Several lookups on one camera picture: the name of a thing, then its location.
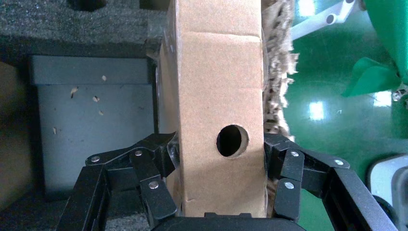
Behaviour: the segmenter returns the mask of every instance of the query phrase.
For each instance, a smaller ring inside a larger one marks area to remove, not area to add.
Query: green fabric
[[[408,83],[408,1],[365,0],[380,41],[398,67],[404,83]]]
[[[352,81],[343,96],[396,89],[400,83],[401,79],[397,76],[397,70],[365,57],[354,65]]]

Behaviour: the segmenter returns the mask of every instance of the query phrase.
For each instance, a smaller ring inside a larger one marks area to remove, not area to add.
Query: green floor
[[[299,4],[307,5],[306,14],[313,13],[311,2],[319,13],[339,0],[296,0],[294,24],[307,18],[300,15],[305,10],[299,10]],[[290,105],[284,112],[299,145],[344,158],[363,181],[373,161],[408,153],[408,110],[403,102],[392,102],[390,92],[341,96],[357,60],[369,57],[391,62],[367,12],[351,15],[344,24],[328,26],[293,45],[294,52],[300,53],[299,73],[292,76],[295,82],[286,94]],[[306,191],[300,212],[299,224],[306,230],[333,230],[321,200]]]

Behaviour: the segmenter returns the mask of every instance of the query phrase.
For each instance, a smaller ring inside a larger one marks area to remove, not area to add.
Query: black foam
[[[30,54],[143,58],[145,42],[161,39],[157,27],[166,13],[139,5],[139,0],[104,0],[89,12],[71,0],[3,1],[0,61],[16,66]]]

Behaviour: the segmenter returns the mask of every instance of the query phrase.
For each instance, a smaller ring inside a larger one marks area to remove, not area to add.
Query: cardboard box
[[[183,214],[265,217],[260,0],[174,0],[167,23],[159,127],[179,131]]]

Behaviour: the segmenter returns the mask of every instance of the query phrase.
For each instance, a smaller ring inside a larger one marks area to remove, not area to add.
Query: gray metal box
[[[88,156],[154,133],[145,59],[33,56],[30,63],[48,198],[69,195]]]

